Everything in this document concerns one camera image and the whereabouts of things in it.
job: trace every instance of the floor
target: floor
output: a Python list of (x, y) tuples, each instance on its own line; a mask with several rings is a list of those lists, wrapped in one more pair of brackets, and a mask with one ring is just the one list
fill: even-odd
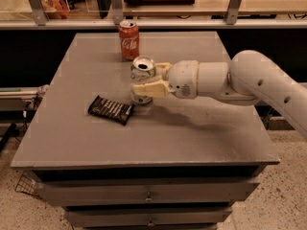
[[(219, 224), (219, 230), (307, 229), (307, 140), (280, 124), (274, 128), (278, 130), (268, 131), (280, 164), (260, 174), (260, 186), (245, 202), (235, 203), (233, 213)], [(0, 153), (0, 229), (80, 230), (65, 220), (61, 208), (20, 193), (25, 192), (17, 187), (22, 172), (10, 168), (22, 140), (23, 127), (18, 128), (20, 134), (10, 138)], [(6, 129), (6, 125), (0, 126), (0, 136)]]

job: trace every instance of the can label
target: can label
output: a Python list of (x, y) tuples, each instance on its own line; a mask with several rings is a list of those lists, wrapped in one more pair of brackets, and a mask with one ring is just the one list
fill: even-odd
[[(155, 76), (154, 61), (149, 57), (137, 57), (130, 68), (131, 84), (146, 82), (147, 79)], [(131, 98), (135, 103), (147, 104), (153, 98), (148, 96), (138, 96), (131, 90)]]
[(139, 56), (139, 32), (135, 22), (123, 20), (119, 27), (122, 57), (134, 60)]

